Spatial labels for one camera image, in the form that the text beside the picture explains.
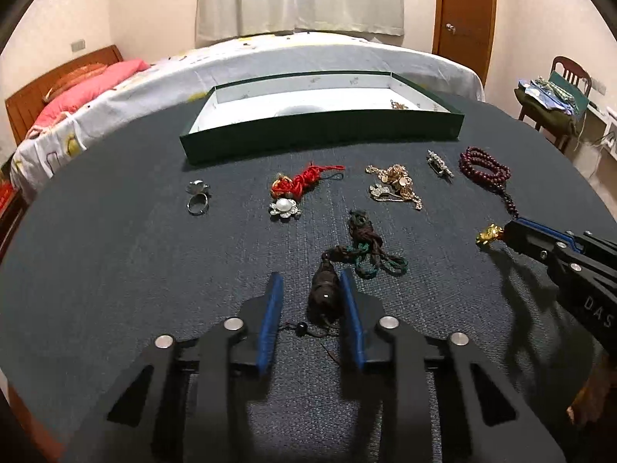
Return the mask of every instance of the red tassel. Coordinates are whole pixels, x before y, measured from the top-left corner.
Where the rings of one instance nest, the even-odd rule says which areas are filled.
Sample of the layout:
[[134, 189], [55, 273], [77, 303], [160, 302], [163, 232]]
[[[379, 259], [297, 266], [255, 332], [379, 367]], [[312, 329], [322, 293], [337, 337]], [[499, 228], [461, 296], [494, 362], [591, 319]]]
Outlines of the red tassel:
[[322, 177], [322, 172], [326, 170], [345, 170], [345, 167], [342, 165], [320, 167], [319, 165], [313, 165], [313, 162], [311, 162], [302, 174], [298, 174], [293, 179], [289, 179], [288, 177], [280, 177], [277, 179], [272, 184], [270, 193], [274, 199], [279, 199], [285, 194], [291, 193], [294, 200], [298, 201], [307, 189], [316, 185]]

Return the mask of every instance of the dark red bead bracelet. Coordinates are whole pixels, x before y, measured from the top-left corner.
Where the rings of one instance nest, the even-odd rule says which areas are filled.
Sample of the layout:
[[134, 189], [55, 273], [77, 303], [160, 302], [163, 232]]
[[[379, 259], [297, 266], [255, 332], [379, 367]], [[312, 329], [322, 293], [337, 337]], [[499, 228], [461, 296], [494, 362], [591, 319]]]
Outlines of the dark red bead bracelet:
[[[484, 167], [491, 173], [480, 171], [474, 166]], [[486, 151], [475, 146], [469, 146], [465, 153], [461, 153], [459, 169], [469, 179], [484, 189], [501, 196], [511, 216], [518, 217], [518, 211], [512, 197], [505, 191], [505, 184], [510, 179], [510, 169], [500, 164]]]

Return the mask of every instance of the orange pillow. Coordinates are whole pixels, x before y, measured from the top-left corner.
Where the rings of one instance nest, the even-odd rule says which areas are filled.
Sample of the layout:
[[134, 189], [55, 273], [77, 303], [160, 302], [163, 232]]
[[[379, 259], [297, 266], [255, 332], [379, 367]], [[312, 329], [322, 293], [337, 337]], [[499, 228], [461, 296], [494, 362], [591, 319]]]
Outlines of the orange pillow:
[[63, 92], [68, 91], [70, 88], [75, 87], [88, 78], [100, 75], [106, 69], [107, 65], [101, 63], [87, 64], [86, 66], [77, 68], [75, 71], [65, 74], [60, 80], [54, 83], [47, 95], [42, 98], [42, 101], [45, 104], [50, 103]]

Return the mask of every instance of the silver screw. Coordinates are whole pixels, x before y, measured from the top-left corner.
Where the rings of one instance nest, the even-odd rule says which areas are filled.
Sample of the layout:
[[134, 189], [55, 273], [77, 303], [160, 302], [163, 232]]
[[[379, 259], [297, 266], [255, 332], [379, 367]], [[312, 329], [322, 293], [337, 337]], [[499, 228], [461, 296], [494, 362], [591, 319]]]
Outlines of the silver screw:
[[399, 326], [399, 320], [394, 317], [381, 317], [379, 325], [384, 329], [396, 329]]
[[467, 343], [469, 343], [469, 338], [467, 334], [454, 333], [452, 336], [450, 336], [450, 341], [457, 346], [465, 346]]
[[228, 318], [223, 322], [223, 327], [225, 327], [228, 331], [237, 331], [242, 329], [244, 322], [242, 318]]
[[173, 344], [174, 339], [167, 334], [163, 334], [154, 340], [154, 346], [156, 346], [156, 348], [169, 348]]

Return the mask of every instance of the white bed sheet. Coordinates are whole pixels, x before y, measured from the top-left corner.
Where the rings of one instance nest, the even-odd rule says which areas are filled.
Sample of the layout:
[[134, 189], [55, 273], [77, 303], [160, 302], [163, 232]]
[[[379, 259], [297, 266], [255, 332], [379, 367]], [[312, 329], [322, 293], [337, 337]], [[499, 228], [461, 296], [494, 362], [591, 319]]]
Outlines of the white bed sheet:
[[54, 173], [135, 118], [202, 97], [214, 86], [305, 71], [390, 71], [431, 91], [484, 101], [471, 69], [425, 52], [333, 33], [239, 38], [157, 62], [104, 92], [37, 139], [24, 140], [10, 178], [31, 202]]

